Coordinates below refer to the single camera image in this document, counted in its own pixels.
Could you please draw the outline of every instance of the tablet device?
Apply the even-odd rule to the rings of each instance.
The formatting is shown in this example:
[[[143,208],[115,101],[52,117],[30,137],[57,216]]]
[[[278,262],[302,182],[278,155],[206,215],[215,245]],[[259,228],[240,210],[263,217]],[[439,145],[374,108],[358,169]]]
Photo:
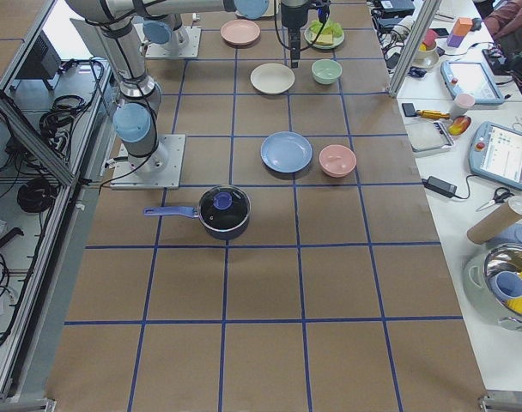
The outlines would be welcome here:
[[[469,165],[474,174],[522,191],[522,133],[484,122],[471,142]]]
[[[440,65],[440,73],[453,98],[468,93],[478,105],[497,106],[505,101],[490,69],[482,62],[445,61]]]

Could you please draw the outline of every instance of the pot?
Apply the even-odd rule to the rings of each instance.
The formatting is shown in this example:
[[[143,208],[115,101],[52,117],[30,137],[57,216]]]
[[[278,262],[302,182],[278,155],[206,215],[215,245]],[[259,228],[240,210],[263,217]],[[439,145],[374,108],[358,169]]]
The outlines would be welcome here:
[[[220,185],[206,191],[197,207],[146,208],[143,214],[198,218],[211,236],[219,240],[230,240],[243,234],[247,228],[250,219],[250,199],[238,187]]]
[[[522,332],[522,313],[507,307],[490,286],[492,276],[505,270],[522,270],[522,245],[500,245],[473,257],[464,267],[465,294],[490,323]]]

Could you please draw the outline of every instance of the power adapter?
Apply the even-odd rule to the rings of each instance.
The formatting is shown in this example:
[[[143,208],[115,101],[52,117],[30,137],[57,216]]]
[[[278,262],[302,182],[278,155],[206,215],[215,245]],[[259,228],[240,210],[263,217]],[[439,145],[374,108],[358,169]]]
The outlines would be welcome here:
[[[435,176],[429,176],[428,179],[422,179],[423,185],[430,191],[435,191],[445,197],[456,197],[458,187]]]

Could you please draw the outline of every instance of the cardboard tube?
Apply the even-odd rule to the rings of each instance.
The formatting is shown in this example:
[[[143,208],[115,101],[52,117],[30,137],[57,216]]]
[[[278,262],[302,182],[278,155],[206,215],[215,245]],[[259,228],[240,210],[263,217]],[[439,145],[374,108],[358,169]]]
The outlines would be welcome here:
[[[481,245],[520,219],[522,219],[522,196],[509,197],[507,202],[469,229],[467,238]]]

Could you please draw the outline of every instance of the blue plate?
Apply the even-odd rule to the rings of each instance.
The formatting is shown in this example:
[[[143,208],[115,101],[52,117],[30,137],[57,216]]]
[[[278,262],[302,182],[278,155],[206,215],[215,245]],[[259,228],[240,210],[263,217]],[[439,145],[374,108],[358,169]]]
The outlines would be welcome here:
[[[274,133],[264,139],[261,145],[261,159],[276,172],[299,172],[312,158],[311,143],[293,131]]]

